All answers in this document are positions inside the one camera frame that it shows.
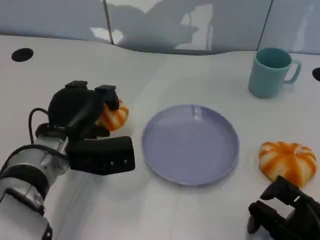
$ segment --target teal mug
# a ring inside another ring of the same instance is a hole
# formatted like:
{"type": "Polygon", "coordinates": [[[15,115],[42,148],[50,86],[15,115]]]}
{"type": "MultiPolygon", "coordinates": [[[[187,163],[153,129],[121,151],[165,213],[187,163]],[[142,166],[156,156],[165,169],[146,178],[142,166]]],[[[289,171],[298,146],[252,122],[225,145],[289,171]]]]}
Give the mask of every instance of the teal mug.
{"type": "Polygon", "coordinates": [[[253,60],[249,79],[249,90],[258,98],[275,97],[284,84],[293,84],[301,71],[302,64],[293,60],[286,51],[269,47],[259,50],[253,60]],[[297,64],[290,80],[285,80],[291,64],[297,64]]]}

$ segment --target table surface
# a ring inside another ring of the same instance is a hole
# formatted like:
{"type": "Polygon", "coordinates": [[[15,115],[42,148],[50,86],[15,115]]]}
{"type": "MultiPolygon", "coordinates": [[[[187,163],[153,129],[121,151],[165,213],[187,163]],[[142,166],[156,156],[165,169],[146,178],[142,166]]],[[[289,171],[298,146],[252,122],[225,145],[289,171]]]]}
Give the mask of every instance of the table surface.
{"type": "MultiPolygon", "coordinates": [[[[262,239],[263,232],[246,232],[248,206],[269,184],[258,169],[258,149],[265,141],[298,142],[320,156],[320,82],[312,76],[320,56],[292,54],[303,65],[298,81],[266,100],[248,91],[254,54],[165,55],[98,42],[0,36],[0,163],[29,143],[30,110],[47,109],[66,83],[88,81],[91,89],[113,84],[130,111],[127,124],[114,136],[132,137],[136,169],[110,176],[70,170],[59,177],[45,200],[55,239],[262,239]],[[12,61],[19,48],[33,49],[34,56],[12,61]],[[225,179],[203,187],[178,186],[146,166],[142,131],[154,114],[176,104],[209,107],[234,126],[239,162],[225,179]]],[[[37,113],[33,127],[45,121],[37,113]]],[[[318,201],[319,175],[303,189],[318,201]]],[[[268,204],[284,215],[292,210],[276,200],[268,204]]]]}

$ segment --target mug handle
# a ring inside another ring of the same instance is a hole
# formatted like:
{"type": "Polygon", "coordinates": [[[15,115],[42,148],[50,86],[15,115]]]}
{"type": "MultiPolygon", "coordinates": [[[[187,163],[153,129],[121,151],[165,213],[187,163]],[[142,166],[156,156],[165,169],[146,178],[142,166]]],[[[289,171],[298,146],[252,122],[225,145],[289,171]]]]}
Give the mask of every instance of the mug handle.
{"type": "Polygon", "coordinates": [[[294,73],[293,77],[292,77],[290,80],[283,81],[284,84],[293,84],[295,81],[297,81],[297,79],[298,79],[298,77],[299,77],[302,64],[301,64],[301,62],[300,62],[298,59],[292,60],[292,63],[293,63],[293,64],[297,64],[295,73],[294,73]]]}

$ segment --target wall seam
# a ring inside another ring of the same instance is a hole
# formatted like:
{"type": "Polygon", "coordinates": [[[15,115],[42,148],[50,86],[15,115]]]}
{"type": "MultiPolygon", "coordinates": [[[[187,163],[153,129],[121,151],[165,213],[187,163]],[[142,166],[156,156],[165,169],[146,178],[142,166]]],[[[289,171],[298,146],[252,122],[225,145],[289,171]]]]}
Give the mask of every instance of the wall seam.
{"type": "Polygon", "coordinates": [[[112,31],[111,31],[111,24],[110,24],[110,18],[109,18],[108,6],[107,6],[106,0],[102,0],[102,4],[103,4],[103,10],[104,10],[104,15],[105,15],[106,25],[107,25],[108,32],[109,32],[110,43],[112,45],[115,45],[114,38],[112,36],[112,31]]]}
{"type": "Polygon", "coordinates": [[[258,45],[256,47],[256,50],[258,51],[259,47],[260,47],[260,44],[261,44],[261,40],[264,36],[264,33],[265,33],[265,29],[266,29],[266,25],[267,25],[267,21],[269,19],[269,15],[270,15],[270,12],[271,12],[271,8],[272,8],[272,5],[274,3],[274,0],[271,0],[271,3],[270,3],[270,6],[269,6],[269,9],[268,9],[268,12],[266,14],[266,17],[265,17],[265,21],[264,21],[264,25],[263,25],[263,28],[262,28],[262,32],[261,32],[261,35],[260,35],[260,39],[259,39],[259,42],[258,42],[258,45]]]}

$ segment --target orange striped ball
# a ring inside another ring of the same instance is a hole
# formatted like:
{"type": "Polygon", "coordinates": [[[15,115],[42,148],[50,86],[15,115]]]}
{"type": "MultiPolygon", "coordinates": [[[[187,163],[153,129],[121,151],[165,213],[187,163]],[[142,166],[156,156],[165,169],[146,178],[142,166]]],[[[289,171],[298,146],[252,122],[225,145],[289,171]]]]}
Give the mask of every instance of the orange striped ball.
{"type": "Polygon", "coordinates": [[[123,101],[119,99],[119,109],[111,110],[106,104],[104,104],[104,111],[98,121],[97,125],[103,126],[107,130],[115,131],[121,128],[128,119],[129,109],[126,107],[123,101]]]}
{"type": "Polygon", "coordinates": [[[280,175],[302,187],[315,175],[317,167],[313,151],[298,143],[267,141],[260,147],[259,168],[272,181],[280,175]]]}

